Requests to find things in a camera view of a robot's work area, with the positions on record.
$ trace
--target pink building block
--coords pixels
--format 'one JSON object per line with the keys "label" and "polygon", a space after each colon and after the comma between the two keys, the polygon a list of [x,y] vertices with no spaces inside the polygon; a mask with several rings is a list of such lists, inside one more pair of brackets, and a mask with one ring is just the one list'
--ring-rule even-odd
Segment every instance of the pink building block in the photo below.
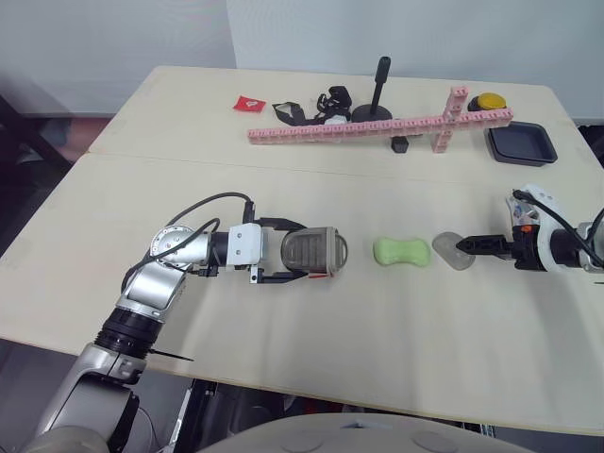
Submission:
{"label": "pink building block", "polygon": [[250,129],[247,139],[253,144],[302,143],[333,141],[354,137],[401,137],[419,134],[436,134],[432,150],[443,153],[454,130],[507,126],[513,118],[511,109],[470,111],[461,113],[468,97],[466,87],[453,87],[441,116],[396,119],[345,125],[294,126],[268,129]]}

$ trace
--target red sticker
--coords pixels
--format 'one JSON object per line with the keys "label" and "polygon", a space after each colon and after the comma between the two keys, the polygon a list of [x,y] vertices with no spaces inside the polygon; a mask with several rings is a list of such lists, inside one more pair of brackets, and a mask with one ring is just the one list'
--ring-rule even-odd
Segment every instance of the red sticker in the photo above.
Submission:
{"label": "red sticker", "polygon": [[266,102],[260,101],[259,99],[251,99],[245,96],[239,96],[237,104],[233,106],[235,110],[241,111],[256,111],[260,112],[264,108]]}

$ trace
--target black stand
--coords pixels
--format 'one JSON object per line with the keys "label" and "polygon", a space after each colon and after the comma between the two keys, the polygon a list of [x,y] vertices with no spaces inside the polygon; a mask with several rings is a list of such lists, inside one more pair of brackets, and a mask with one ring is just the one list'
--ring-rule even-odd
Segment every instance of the black stand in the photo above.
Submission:
{"label": "black stand", "polygon": [[[371,104],[364,104],[358,106],[352,112],[353,123],[364,123],[366,121],[383,121],[392,120],[393,115],[390,111],[379,104],[379,97],[381,96],[381,88],[388,79],[388,72],[390,71],[390,57],[382,57],[379,59],[376,71],[376,88],[374,89],[374,97],[371,100]],[[391,148],[396,154],[402,154],[407,152],[409,142],[406,137],[393,137],[391,142]]]}

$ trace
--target soap bar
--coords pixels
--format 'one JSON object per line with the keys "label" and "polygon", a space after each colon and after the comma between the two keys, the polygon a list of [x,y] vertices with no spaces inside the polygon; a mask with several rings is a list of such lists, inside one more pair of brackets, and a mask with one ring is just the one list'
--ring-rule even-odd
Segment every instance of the soap bar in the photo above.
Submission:
{"label": "soap bar", "polygon": [[390,238],[379,238],[374,242],[374,258],[382,266],[407,262],[419,267],[426,267],[430,263],[430,247],[421,239],[397,241]]}

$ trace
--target black tray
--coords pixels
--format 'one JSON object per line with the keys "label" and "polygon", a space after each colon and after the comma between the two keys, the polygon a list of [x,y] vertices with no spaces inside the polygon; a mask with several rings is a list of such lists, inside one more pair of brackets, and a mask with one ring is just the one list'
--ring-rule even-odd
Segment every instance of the black tray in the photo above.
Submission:
{"label": "black tray", "polygon": [[488,129],[486,136],[498,162],[541,167],[558,159],[547,132],[534,123],[512,121],[507,127]]}

